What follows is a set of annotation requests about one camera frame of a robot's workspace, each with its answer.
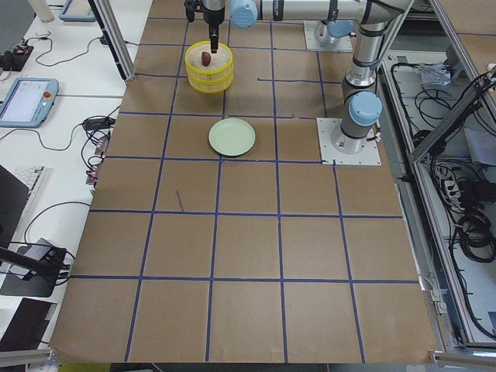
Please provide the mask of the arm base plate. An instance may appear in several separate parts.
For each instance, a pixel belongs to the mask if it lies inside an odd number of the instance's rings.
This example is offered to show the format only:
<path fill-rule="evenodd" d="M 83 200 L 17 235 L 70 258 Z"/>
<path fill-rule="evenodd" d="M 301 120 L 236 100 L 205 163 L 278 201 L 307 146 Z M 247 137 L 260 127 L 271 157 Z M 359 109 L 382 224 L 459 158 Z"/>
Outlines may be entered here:
<path fill-rule="evenodd" d="M 355 22 L 336 20 L 333 22 L 304 21 L 306 49 L 332 53 L 351 53 L 353 51 L 350 34 Z"/>
<path fill-rule="evenodd" d="M 373 130 L 362 139 L 351 139 L 341 130 L 342 119 L 317 118 L 321 163 L 324 165 L 380 166 Z"/>

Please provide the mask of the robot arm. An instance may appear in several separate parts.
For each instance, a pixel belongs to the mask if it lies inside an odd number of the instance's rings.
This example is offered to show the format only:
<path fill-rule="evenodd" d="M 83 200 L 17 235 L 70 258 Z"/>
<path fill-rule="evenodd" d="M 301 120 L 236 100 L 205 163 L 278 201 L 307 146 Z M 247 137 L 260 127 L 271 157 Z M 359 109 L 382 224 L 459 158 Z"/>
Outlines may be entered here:
<path fill-rule="evenodd" d="M 229 20 L 242 29 L 261 20 L 315 21 L 312 39 L 327 47 L 356 31 L 353 63 L 343 78 L 344 104 L 369 91 L 376 81 L 375 71 L 398 28 L 412 7 L 412 1 L 186 1 L 187 20 L 201 13 L 208 24 L 211 51 L 219 48 L 219 26 L 226 11 Z"/>

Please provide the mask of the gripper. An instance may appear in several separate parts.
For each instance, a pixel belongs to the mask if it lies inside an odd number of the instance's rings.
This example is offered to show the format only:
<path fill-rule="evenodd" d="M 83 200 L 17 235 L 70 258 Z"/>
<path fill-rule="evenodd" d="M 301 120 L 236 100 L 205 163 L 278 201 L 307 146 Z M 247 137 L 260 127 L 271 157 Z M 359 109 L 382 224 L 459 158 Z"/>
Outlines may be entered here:
<path fill-rule="evenodd" d="M 204 20 L 209 26 L 211 53 L 218 53 L 219 49 L 219 26 L 224 22 L 226 1 L 204 0 Z"/>

